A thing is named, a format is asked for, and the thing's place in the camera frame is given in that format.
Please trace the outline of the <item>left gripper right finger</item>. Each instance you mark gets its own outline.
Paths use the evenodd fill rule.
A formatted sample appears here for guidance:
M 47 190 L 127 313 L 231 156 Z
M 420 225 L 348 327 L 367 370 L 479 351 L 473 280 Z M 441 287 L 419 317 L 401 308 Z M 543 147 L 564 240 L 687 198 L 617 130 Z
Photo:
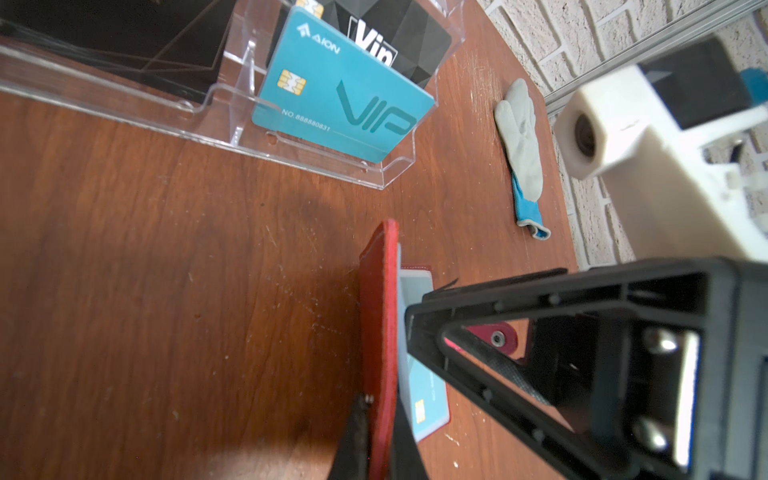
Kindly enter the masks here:
M 396 402 L 391 441 L 391 479 L 429 479 L 400 398 Z

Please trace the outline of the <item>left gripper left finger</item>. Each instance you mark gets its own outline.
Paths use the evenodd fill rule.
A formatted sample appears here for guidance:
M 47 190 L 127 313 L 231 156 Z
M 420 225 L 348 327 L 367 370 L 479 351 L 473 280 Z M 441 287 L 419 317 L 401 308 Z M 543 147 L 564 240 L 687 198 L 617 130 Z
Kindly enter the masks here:
M 344 434 L 339 441 L 328 480 L 365 480 L 369 463 L 368 404 L 358 395 L 351 405 Z

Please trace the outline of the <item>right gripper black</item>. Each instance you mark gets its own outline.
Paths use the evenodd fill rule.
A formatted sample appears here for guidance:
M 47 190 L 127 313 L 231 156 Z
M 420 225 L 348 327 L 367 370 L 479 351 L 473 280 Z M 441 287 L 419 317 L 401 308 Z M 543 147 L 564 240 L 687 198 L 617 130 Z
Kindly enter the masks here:
M 642 261 L 543 280 L 527 310 L 538 390 L 580 401 L 534 450 L 569 479 L 767 475 L 767 267 Z

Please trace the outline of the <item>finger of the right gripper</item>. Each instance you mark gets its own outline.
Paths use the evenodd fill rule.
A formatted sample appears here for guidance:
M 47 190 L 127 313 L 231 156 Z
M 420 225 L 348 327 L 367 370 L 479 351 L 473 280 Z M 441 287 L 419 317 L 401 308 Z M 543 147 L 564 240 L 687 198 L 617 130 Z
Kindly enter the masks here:
M 620 288 L 564 268 L 439 289 L 407 308 L 408 351 L 567 479 L 627 479 Z

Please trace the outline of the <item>light teal card from holder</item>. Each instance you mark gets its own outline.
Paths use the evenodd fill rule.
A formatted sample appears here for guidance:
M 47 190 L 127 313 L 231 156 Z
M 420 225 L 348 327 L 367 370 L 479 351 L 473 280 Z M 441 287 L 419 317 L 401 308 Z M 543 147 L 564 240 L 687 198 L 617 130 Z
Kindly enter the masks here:
M 450 422 L 446 383 L 407 350 L 405 311 L 433 290 L 432 273 L 401 269 L 397 285 L 398 387 L 415 441 L 420 442 Z

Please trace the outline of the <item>red leather card holder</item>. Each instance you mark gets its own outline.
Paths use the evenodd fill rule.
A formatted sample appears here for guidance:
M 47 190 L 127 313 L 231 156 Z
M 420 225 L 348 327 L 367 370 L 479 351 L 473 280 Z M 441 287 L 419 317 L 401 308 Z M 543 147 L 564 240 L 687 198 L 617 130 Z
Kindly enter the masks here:
M 360 257 L 363 395 L 368 404 L 367 479 L 391 478 L 391 441 L 397 399 L 397 285 L 401 269 L 399 226 L 387 219 L 374 231 Z

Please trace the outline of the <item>clear acrylic card display stand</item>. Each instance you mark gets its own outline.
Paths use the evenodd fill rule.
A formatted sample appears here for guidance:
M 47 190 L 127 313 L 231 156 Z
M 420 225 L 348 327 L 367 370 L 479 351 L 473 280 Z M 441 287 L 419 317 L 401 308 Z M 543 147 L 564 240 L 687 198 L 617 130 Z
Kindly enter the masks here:
M 252 121 L 269 67 L 266 57 L 280 6 L 287 1 L 235 4 L 218 80 L 201 104 L 29 45 L 1 33 L 3 90 L 140 125 L 253 157 L 383 189 L 415 161 L 415 134 L 437 106 L 437 73 L 425 90 L 435 99 L 430 112 L 379 164 L 264 129 Z M 464 41 L 459 1 L 420 1 L 450 33 L 443 62 Z

